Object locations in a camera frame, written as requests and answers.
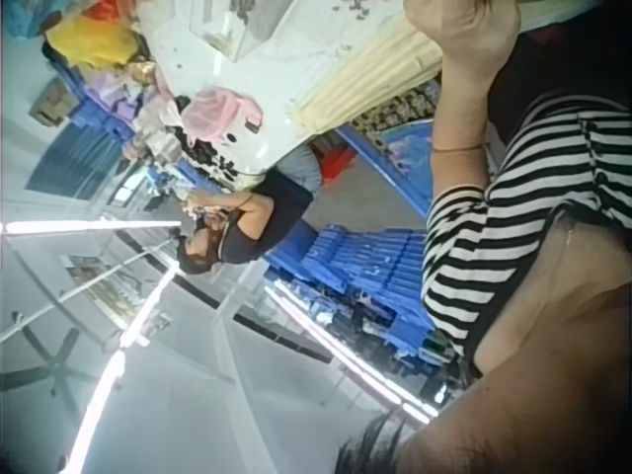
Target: bracelet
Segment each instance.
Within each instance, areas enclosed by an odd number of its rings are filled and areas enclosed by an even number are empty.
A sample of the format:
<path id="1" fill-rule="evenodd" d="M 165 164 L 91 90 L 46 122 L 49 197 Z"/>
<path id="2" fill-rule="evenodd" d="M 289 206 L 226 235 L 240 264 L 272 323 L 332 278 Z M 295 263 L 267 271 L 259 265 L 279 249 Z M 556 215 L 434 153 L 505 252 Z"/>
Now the bracelet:
<path id="1" fill-rule="evenodd" d="M 434 153 L 458 153 L 461 151 L 474 151 L 474 150 L 483 150 L 484 145 L 476 145 L 476 146 L 468 146 L 465 148 L 452 148 L 450 150 L 439 150 L 433 147 Z"/>

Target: woman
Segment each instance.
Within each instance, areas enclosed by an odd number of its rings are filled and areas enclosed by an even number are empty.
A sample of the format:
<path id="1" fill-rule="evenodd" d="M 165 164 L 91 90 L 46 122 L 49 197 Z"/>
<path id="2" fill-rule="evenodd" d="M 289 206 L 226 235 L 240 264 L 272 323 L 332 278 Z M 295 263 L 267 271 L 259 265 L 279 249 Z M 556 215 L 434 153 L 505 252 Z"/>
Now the woman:
<path id="1" fill-rule="evenodd" d="M 263 257 L 289 233 L 313 195 L 277 170 L 252 192 L 191 193 L 186 207 L 203 214 L 190 238 L 178 235 L 183 272 L 199 275 L 217 262 L 244 264 Z"/>
<path id="2" fill-rule="evenodd" d="M 511 141 L 489 185 L 488 95 L 514 50 L 516 1 L 406 7 L 444 54 L 422 298 L 482 378 L 402 446 L 380 447 L 376 422 L 337 472 L 630 472 L 632 120 L 618 83 L 585 80 L 599 57 L 582 80 L 563 71 L 571 87 L 549 83 L 514 136 L 499 123 Z"/>

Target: black shirt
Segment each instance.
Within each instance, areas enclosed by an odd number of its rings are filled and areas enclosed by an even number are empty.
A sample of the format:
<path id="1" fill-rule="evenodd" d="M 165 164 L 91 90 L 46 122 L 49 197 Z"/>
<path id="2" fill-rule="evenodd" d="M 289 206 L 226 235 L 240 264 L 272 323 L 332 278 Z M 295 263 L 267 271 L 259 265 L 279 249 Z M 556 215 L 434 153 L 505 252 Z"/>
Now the black shirt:
<path id="1" fill-rule="evenodd" d="M 275 247 L 302 217 L 314 199 L 305 188 L 277 170 L 268 172 L 253 193 L 271 198 L 275 202 L 273 213 L 258 240 L 248 237 L 237 225 L 244 214 L 233 210 L 228 216 L 224 237 L 219 245 L 219 259 L 228 264 L 245 264 L 259 259 Z"/>

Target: red object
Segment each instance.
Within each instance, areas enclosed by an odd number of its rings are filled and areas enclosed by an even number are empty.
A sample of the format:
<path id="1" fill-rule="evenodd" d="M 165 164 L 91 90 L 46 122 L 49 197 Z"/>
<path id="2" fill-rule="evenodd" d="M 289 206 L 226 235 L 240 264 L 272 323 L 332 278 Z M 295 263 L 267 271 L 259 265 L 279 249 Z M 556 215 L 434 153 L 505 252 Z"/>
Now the red object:
<path id="1" fill-rule="evenodd" d="M 116 22 L 121 17 L 129 16 L 134 8 L 134 0 L 99 0 L 83 14 L 101 22 Z"/>
<path id="2" fill-rule="evenodd" d="M 320 160 L 323 183 L 327 185 L 334 182 L 354 158 L 356 158 L 356 151 L 344 145 L 328 151 L 323 159 Z"/>

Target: pink bag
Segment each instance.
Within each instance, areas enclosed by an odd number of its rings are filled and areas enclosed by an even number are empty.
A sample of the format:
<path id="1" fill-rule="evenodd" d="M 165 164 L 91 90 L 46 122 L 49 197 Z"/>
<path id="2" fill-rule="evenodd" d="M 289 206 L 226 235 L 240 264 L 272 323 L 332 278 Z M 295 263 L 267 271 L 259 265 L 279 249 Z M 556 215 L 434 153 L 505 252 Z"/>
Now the pink bag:
<path id="1" fill-rule="evenodd" d="M 240 111 L 256 129 L 261 126 L 263 113 L 252 99 L 221 87 L 197 94 L 182 111 L 189 146 L 193 147 L 197 140 L 212 141 L 222 136 Z"/>

